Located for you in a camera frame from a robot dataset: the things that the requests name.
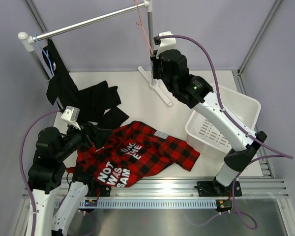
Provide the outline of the red black plaid shirt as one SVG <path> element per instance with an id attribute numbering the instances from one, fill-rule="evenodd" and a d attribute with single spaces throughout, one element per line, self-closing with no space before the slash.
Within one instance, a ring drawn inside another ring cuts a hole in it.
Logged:
<path id="1" fill-rule="evenodd" d="M 186 141 L 133 121 L 115 129 L 102 147 L 80 147 L 76 165 L 67 172 L 87 172 L 100 184 L 125 188 L 172 164 L 189 172 L 199 157 Z"/>

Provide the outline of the pink clothes hanger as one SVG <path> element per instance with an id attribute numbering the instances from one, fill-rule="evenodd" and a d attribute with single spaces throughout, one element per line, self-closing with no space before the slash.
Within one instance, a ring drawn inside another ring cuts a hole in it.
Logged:
<path id="1" fill-rule="evenodd" d="M 144 26 L 144 22 L 142 20 L 141 12 L 140 12 L 140 9 L 139 9 L 139 2 L 137 0 L 133 0 L 133 2 L 136 5 L 137 13 L 138 13 L 138 18 L 139 18 L 139 21 L 136 22 L 136 24 L 142 28 L 142 38 L 144 39 L 144 41 L 145 41 L 145 43 L 146 43 L 146 45 L 148 47 L 149 55 L 152 56 L 153 49 L 152 49 L 152 47 L 150 45 L 149 36 L 148 36 L 148 34 L 146 32 L 146 29 L 145 29 L 145 26 Z"/>

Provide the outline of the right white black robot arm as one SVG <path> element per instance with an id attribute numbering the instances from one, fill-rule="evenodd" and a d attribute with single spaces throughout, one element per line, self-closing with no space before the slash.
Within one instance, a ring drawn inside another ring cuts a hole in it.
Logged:
<path id="1" fill-rule="evenodd" d="M 226 108 L 220 108 L 217 91 L 204 78 L 190 74 L 187 58 L 179 50 L 154 51 L 150 60 L 153 78 L 161 80 L 179 102 L 208 119 L 230 143 L 221 170 L 204 192 L 208 196 L 233 194 L 234 179 L 250 164 L 266 133 L 245 127 Z"/>

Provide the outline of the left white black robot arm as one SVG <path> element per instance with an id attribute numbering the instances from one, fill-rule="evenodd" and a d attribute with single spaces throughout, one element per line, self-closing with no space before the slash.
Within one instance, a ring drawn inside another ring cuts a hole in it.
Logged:
<path id="1" fill-rule="evenodd" d="M 66 236 L 70 223 L 85 196 L 100 196 L 105 187 L 96 183 L 92 171 L 78 169 L 74 172 L 68 192 L 58 211 L 54 204 L 62 176 L 64 161 L 79 148 L 101 148 L 112 130 L 97 128 L 86 123 L 77 129 L 70 126 L 66 134 L 56 127 L 47 127 L 38 134 L 33 164 L 28 172 L 32 216 L 29 228 L 35 236 Z"/>

